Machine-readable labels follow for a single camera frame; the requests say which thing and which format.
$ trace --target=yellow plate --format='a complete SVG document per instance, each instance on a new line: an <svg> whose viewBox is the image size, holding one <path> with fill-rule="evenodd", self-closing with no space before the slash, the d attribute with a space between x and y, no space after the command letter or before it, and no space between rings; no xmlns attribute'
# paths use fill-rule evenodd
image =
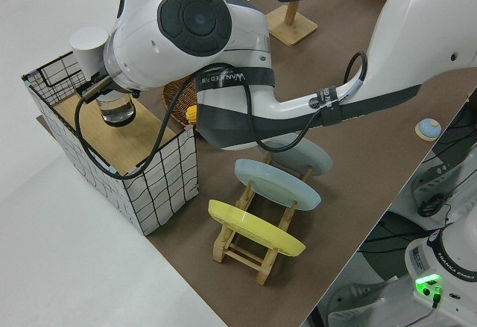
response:
<svg viewBox="0 0 477 327"><path fill-rule="evenodd" d="M305 245L279 227L218 200L209 201L209 214L220 224L269 249L287 256L298 256Z"/></svg>

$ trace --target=white cylinder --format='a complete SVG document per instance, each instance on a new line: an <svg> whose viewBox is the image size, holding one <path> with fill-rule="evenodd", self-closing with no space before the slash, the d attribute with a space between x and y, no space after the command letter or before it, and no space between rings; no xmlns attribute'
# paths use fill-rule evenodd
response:
<svg viewBox="0 0 477 327"><path fill-rule="evenodd" d="M477 208L443 232L450 258L466 270L477 271Z"/></svg>
<svg viewBox="0 0 477 327"><path fill-rule="evenodd" d="M70 36L69 44L86 80L104 67L103 49L108 39L107 31L99 27L81 28Z"/></svg>

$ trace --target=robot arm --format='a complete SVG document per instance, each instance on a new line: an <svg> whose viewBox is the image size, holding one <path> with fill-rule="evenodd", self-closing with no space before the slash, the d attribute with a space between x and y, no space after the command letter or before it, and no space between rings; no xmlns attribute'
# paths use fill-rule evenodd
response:
<svg viewBox="0 0 477 327"><path fill-rule="evenodd" d="M392 107L437 74L477 66L476 0L388 0L367 51L364 82L357 74L336 90L278 102L267 21L249 2L125 3L104 50L107 74L122 88L143 90L227 64L196 80L197 127L218 148L250 147L257 139L328 124L316 112L324 114L331 103L339 103L340 120Z"/></svg>

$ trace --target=plate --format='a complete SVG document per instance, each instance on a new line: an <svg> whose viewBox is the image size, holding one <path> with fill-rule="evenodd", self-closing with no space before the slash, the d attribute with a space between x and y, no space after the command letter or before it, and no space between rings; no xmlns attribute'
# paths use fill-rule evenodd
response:
<svg viewBox="0 0 477 327"><path fill-rule="evenodd" d="M298 256L305 245L269 222L218 200L209 201L209 214L231 230L280 254Z"/></svg>
<svg viewBox="0 0 477 327"><path fill-rule="evenodd" d="M298 135L287 133L271 139L264 140L264 143L272 148L279 148L293 142ZM312 176L325 174L333 166L333 160L329 154L320 146L317 146L308 139L301 141L293 148L285 152L270 152L272 161L299 174L305 174L308 168L312 168Z"/></svg>
<svg viewBox="0 0 477 327"><path fill-rule="evenodd" d="M281 206L290 207L296 201L297 210L312 210L321 202L320 195L312 187L271 165L238 159L235 172L244 185L251 181L253 191Z"/></svg>

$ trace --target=brown table surface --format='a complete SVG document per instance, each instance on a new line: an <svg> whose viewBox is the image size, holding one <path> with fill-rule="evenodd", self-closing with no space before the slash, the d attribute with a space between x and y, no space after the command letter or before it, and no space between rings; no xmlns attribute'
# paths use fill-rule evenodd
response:
<svg viewBox="0 0 477 327"><path fill-rule="evenodd" d="M340 84L351 56L367 49L385 1L300 3L298 12L316 22L318 31L291 48L271 38L277 99ZM281 5L253 3L264 13ZM279 255L265 286L254 282L255 270L231 258L223 264L212 260L221 227L207 213L211 198L230 204L239 198L244 187L234 162L261 159L257 149L216 150L199 137L200 193L148 239L227 325L299 326L432 148L415 134L416 123L432 117L446 127L476 83L475 70L441 75L398 107L310 130L306 138L329 153L334 167L309 180L322 203L314 211L296 212L291 222L289 232L305 251L296 258ZM151 108L162 107L157 93L148 95ZM275 223L282 214L260 197L250 211Z"/></svg>

